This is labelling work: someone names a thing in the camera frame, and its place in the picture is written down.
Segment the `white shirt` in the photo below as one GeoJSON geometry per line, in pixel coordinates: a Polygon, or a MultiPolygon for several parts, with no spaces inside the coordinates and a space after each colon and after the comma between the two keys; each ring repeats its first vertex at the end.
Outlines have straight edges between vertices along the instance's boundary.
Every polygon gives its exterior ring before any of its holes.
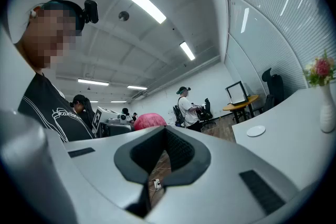
{"type": "Polygon", "coordinates": [[[188,111],[189,108],[193,106],[186,97],[181,97],[178,101],[178,107],[181,110],[182,117],[185,119],[184,124],[186,127],[193,125],[198,121],[196,111],[188,111]]]}

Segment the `white desk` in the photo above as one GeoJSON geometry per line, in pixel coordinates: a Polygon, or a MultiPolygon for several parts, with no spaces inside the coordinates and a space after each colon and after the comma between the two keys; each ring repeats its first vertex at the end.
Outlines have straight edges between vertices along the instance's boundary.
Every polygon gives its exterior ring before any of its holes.
{"type": "MultiPolygon", "coordinates": [[[[330,84],[336,100],[336,83],[330,84]]],[[[298,90],[276,107],[248,121],[233,125],[236,142],[283,172],[301,190],[318,180],[332,158],[336,131],[320,130],[322,93],[319,87],[298,90]],[[266,131],[249,137],[249,128],[266,131]]]]}

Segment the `white coaster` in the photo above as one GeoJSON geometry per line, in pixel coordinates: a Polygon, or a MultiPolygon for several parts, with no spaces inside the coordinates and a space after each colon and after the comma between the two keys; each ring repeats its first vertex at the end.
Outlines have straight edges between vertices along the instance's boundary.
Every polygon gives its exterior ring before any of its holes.
{"type": "Polygon", "coordinates": [[[265,130],[265,126],[259,125],[248,129],[246,133],[248,136],[254,137],[263,134],[265,130]]]}

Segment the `wooden floor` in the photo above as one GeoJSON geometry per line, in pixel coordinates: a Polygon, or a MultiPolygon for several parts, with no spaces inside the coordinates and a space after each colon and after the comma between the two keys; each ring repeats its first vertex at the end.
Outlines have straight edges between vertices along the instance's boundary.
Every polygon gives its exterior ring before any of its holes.
{"type": "MultiPolygon", "coordinates": [[[[231,142],[236,142],[232,125],[236,124],[233,121],[234,116],[229,115],[223,118],[212,121],[210,124],[203,126],[202,133],[222,138],[231,142]]],[[[171,173],[170,160],[166,151],[164,151],[153,169],[152,174],[149,176],[148,189],[152,208],[159,202],[161,197],[164,195],[164,190],[160,189],[155,192],[154,180],[159,179],[162,183],[164,177],[171,173]]]]}

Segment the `black rubber pad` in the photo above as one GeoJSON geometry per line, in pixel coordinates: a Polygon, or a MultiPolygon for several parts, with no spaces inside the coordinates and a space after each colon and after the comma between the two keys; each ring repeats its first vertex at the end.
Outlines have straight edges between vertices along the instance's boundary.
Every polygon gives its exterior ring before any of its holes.
{"type": "Polygon", "coordinates": [[[267,215],[285,204],[279,195],[255,171],[249,170],[239,175],[267,215]]]}
{"type": "Polygon", "coordinates": [[[87,147],[87,148],[83,148],[81,150],[77,150],[77,151],[69,151],[68,154],[70,156],[70,158],[74,158],[74,157],[78,157],[81,155],[85,155],[85,154],[89,154],[91,152],[94,152],[95,150],[92,147],[87,147]]]}

